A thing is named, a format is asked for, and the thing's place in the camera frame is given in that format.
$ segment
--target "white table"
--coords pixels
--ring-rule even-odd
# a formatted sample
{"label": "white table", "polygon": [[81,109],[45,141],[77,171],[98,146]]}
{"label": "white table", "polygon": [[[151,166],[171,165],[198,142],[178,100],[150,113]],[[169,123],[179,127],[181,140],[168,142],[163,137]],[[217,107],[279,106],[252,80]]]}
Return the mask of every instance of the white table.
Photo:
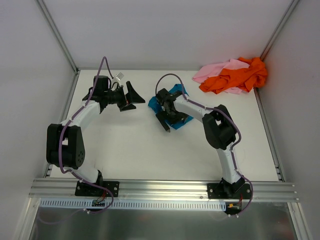
{"label": "white table", "polygon": [[[222,92],[204,93],[192,81],[195,71],[114,70],[131,81],[146,103],[137,109],[120,112],[116,105],[108,105],[83,133],[85,158],[102,172],[106,179],[136,180],[220,180],[222,169],[216,150],[205,137],[203,125],[193,119],[178,130],[166,132],[148,102],[155,95],[161,76],[175,73],[181,77],[192,100],[216,107],[227,107],[242,134],[235,148],[241,172],[252,181],[278,181],[263,122],[253,91],[240,95]],[[69,115],[80,105],[81,99],[93,85],[96,70],[82,70],[72,98]],[[179,83],[174,76],[164,78],[158,90],[170,90]],[[51,177],[62,173],[53,166]]]}

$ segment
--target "ventilation grille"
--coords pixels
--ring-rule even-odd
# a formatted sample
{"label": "ventilation grille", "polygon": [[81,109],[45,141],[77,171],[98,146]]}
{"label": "ventilation grille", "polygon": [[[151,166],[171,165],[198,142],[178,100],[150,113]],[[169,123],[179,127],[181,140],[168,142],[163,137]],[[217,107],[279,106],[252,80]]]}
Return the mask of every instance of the ventilation grille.
{"label": "ventilation grille", "polygon": [[[68,209],[102,209],[104,206],[93,206],[93,199],[42,198],[40,206],[44,208]],[[108,199],[102,203],[109,204]],[[141,210],[196,210],[196,211],[225,211],[226,204],[219,201],[148,201],[148,200],[118,200],[111,209],[141,209]]]}

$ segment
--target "purple cable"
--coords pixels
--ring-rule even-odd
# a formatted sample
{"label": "purple cable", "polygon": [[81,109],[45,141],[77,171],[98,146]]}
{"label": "purple cable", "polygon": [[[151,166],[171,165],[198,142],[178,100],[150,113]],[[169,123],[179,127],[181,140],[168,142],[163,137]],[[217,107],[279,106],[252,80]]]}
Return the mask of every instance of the purple cable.
{"label": "purple cable", "polygon": [[[96,76],[95,76],[94,83],[93,83],[93,87],[92,87],[92,90],[91,90],[91,92],[90,92],[90,94],[89,94],[89,97],[88,97],[87,101],[85,102],[84,106],[80,107],[80,108],[72,115],[71,119],[64,125],[64,127],[63,127],[63,129],[62,129],[62,131],[61,131],[61,135],[60,135],[60,138],[59,138],[59,146],[58,146],[59,168],[60,168],[60,170],[61,170],[61,172],[62,172],[63,174],[71,173],[75,178],[79,179],[80,181],[82,181],[82,182],[84,182],[84,183],[86,183],[86,184],[88,184],[88,185],[90,185],[90,186],[92,186],[92,187],[95,187],[95,188],[98,188],[98,189],[102,189],[102,190],[108,192],[108,193],[110,194],[110,196],[111,196],[111,203],[110,203],[109,205],[107,205],[106,207],[104,207],[102,210],[99,210],[99,211],[90,211],[90,212],[89,212],[90,214],[99,214],[99,213],[103,213],[104,211],[106,211],[106,210],[114,203],[114,195],[112,194],[112,192],[111,192],[109,189],[107,189],[107,188],[105,188],[105,187],[102,187],[102,186],[98,186],[98,185],[96,185],[96,184],[94,184],[94,183],[91,183],[91,182],[85,180],[85,179],[82,179],[82,178],[81,178],[80,176],[78,176],[76,173],[72,172],[72,170],[70,170],[70,169],[69,169],[69,170],[66,170],[66,171],[64,170],[64,167],[63,167],[63,164],[62,164],[62,142],[63,142],[64,134],[65,134],[65,132],[66,132],[67,127],[68,127],[68,126],[70,125],[70,123],[76,118],[76,116],[88,105],[88,103],[89,103],[89,101],[90,101],[90,99],[91,99],[91,97],[92,97],[92,95],[93,95],[93,92],[94,92],[94,90],[95,90],[95,88],[96,88],[97,81],[98,81],[98,77],[99,77],[99,75],[100,75],[102,66],[103,66],[103,64],[104,64],[104,60],[105,60],[106,66],[107,66],[107,68],[108,68],[109,74],[110,74],[111,78],[113,78],[113,76],[112,76],[112,74],[111,74],[111,71],[110,71],[110,68],[109,68],[108,60],[107,60],[107,58],[104,56],[104,57],[102,58],[101,63],[100,63],[100,67],[99,67],[99,69],[98,69],[98,72],[97,72],[97,74],[96,74]],[[37,219],[38,219],[41,223],[43,223],[43,224],[56,225],[56,224],[63,223],[64,221],[70,219],[70,218],[71,218],[73,215],[75,215],[76,213],[83,212],[83,211],[84,211],[83,209],[78,209],[78,210],[74,211],[72,214],[70,214],[68,217],[66,217],[66,218],[64,218],[64,219],[62,219],[62,220],[60,220],[60,221],[48,222],[48,221],[44,221],[44,220],[42,220],[42,219],[40,218],[40,210],[38,210]]]}
{"label": "purple cable", "polygon": [[238,166],[237,166],[237,163],[236,163],[235,154],[234,154],[234,152],[233,152],[234,147],[235,147],[238,143],[240,143],[240,141],[241,141],[241,139],[242,139],[242,136],[241,136],[241,133],[240,133],[239,128],[238,128],[237,125],[234,123],[234,121],[232,121],[232,119],[231,119],[230,117],[228,117],[228,116],[227,116],[223,111],[221,111],[220,109],[213,108],[213,107],[206,107],[206,106],[204,106],[204,105],[202,105],[202,104],[200,104],[200,103],[198,103],[198,102],[196,102],[196,101],[190,100],[190,99],[186,96],[186,94],[185,94],[185,86],[184,86],[184,83],[182,82],[181,78],[180,78],[178,75],[174,74],[174,73],[167,73],[167,74],[163,75],[163,76],[159,79],[159,81],[158,81],[158,82],[156,83],[156,85],[155,85],[155,95],[157,95],[158,85],[159,85],[160,81],[161,81],[163,78],[167,77],[167,76],[174,76],[174,77],[176,77],[176,78],[180,81],[181,86],[182,86],[182,96],[183,96],[183,98],[184,98],[187,102],[189,102],[189,103],[191,103],[191,104],[194,104],[194,105],[196,105],[196,106],[198,106],[198,107],[200,107],[200,108],[208,109],[208,110],[212,110],[212,111],[216,111],[216,112],[222,114],[222,115],[224,116],[224,118],[226,118],[226,119],[228,120],[228,122],[233,126],[233,128],[235,129],[235,131],[238,133],[238,136],[239,136],[238,140],[237,140],[235,143],[233,143],[233,144],[231,145],[231,147],[230,147],[231,156],[232,156],[232,162],[233,162],[233,166],[234,166],[234,169],[235,169],[236,173],[237,173],[240,177],[242,177],[245,181],[247,181],[247,182],[249,183],[249,185],[250,185],[250,187],[251,187],[251,191],[252,191],[252,192],[251,192],[251,197],[250,197],[250,199],[249,199],[249,202],[248,202],[247,205],[242,209],[242,211],[239,212],[238,214],[242,213],[242,212],[251,204],[251,202],[252,202],[252,199],[253,199],[253,196],[254,196],[254,186],[253,186],[252,182],[251,182],[248,178],[246,178],[243,174],[241,174],[241,173],[239,172]]}

